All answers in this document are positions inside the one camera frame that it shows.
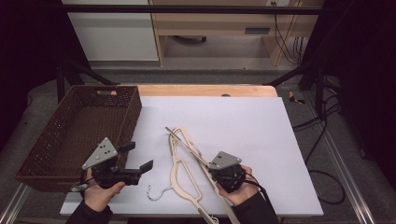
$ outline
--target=floor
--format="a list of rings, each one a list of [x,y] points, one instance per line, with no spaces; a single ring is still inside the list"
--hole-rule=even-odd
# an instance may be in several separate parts
[[[209,36],[205,43],[195,40],[170,38],[163,67],[153,63],[123,64],[122,68],[97,63],[95,69],[104,77],[121,83],[213,83],[213,84],[262,84],[282,76],[295,65],[286,60],[278,67],[270,64],[259,37],[215,37]],[[309,106],[312,92],[300,92],[297,88],[299,77],[292,78],[278,86],[277,92],[284,100],[292,126],[301,124],[315,116]],[[290,101],[290,91],[297,100]],[[41,130],[56,108],[55,83],[49,82],[30,93],[30,106],[26,109],[21,123],[14,131],[7,145],[0,151],[0,211],[5,211],[13,193],[20,185],[13,176],[21,166],[28,150],[34,144]],[[321,203],[323,217],[287,218],[284,223],[396,223],[396,193],[382,176],[374,161],[364,160],[359,152],[347,121],[342,113],[334,113],[328,118],[329,136],[323,138],[307,165],[308,169],[325,171],[337,176],[329,150],[331,141],[340,152],[353,176],[360,193],[375,222],[359,220],[352,206],[353,197],[338,205]],[[312,126],[296,132],[296,139],[304,158],[315,144],[320,134],[320,126]],[[338,201],[341,189],[331,178],[312,173],[314,186],[321,198]],[[30,190],[14,223],[64,223],[66,217],[59,215],[64,195],[62,193],[42,193]],[[115,217],[118,223],[126,223],[125,217]],[[154,223],[154,220],[136,220],[136,223]]]

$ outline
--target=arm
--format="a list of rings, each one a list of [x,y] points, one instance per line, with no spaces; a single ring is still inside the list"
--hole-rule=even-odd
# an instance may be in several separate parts
[[[242,166],[242,168],[248,174],[252,173],[250,167]],[[247,180],[254,181],[250,175],[247,175]],[[264,200],[256,186],[243,183],[238,190],[232,193],[227,193],[219,184],[217,186],[219,194],[233,204],[233,211],[241,224],[278,223],[275,212]]]
[[[110,189],[102,189],[94,183],[91,169],[87,172],[87,179],[93,183],[90,183],[90,187],[85,190],[84,200],[79,204],[72,216],[67,219],[66,224],[107,224],[113,215],[108,203],[114,195],[120,193],[125,183],[120,182]]]

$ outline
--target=metal rail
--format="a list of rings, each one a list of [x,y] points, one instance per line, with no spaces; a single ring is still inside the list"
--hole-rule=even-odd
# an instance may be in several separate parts
[[[15,191],[11,201],[9,201],[6,209],[0,216],[0,224],[12,224],[23,206],[24,201],[29,195],[31,188],[24,184],[20,184]]]
[[[314,107],[314,99],[312,97],[312,94],[307,94],[304,92],[303,95],[312,114],[316,116],[317,112]],[[323,130],[323,126],[323,124],[318,125],[320,132]],[[332,160],[332,164],[334,165],[335,171],[340,177],[340,181],[346,190],[346,194],[349,198],[350,203],[352,204],[353,209],[355,210],[356,216],[358,217],[361,224],[375,224],[374,217],[369,207],[367,206],[366,201],[364,201],[364,198],[361,195],[361,191],[359,190],[358,185],[353,179],[352,174],[349,172],[349,169],[347,168],[343,157],[339,153],[337,146],[332,140],[331,134],[327,130],[325,130],[325,134],[323,135],[323,137],[327,145],[327,150]]]
[[[147,5],[42,5],[44,9],[85,13],[206,13],[206,14],[276,14],[333,15],[341,8],[322,7],[243,7],[243,6],[147,6]]]

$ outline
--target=white table surface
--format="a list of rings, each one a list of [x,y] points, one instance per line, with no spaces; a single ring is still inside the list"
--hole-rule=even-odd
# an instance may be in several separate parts
[[[194,206],[168,190],[172,157],[165,127],[186,127],[204,158],[211,161],[219,151],[242,159],[253,169],[253,175],[266,189],[279,217],[322,216],[312,181],[279,97],[190,97],[142,96],[140,114],[126,168],[135,169],[154,160],[153,169],[142,175],[139,185],[126,186],[116,195],[110,207],[114,214],[129,217],[198,216]],[[196,160],[179,149],[203,194],[201,205],[209,214],[225,215],[224,209],[209,186]],[[192,195],[196,194],[185,172],[180,169],[178,182]],[[78,193],[68,193],[61,210],[70,215],[80,203]]]

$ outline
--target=black curtain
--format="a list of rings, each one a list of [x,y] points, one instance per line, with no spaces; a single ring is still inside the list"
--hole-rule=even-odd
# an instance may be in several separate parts
[[[396,16],[394,1],[356,0],[320,53],[325,76],[340,79],[340,101],[361,145],[396,188]],[[320,17],[306,49],[312,57],[332,18]],[[315,73],[304,74],[314,81]]]
[[[90,68],[67,14],[44,11],[60,0],[3,0],[0,6],[0,148],[27,106],[28,92],[56,78],[62,60]],[[79,81],[78,74],[68,79]]]

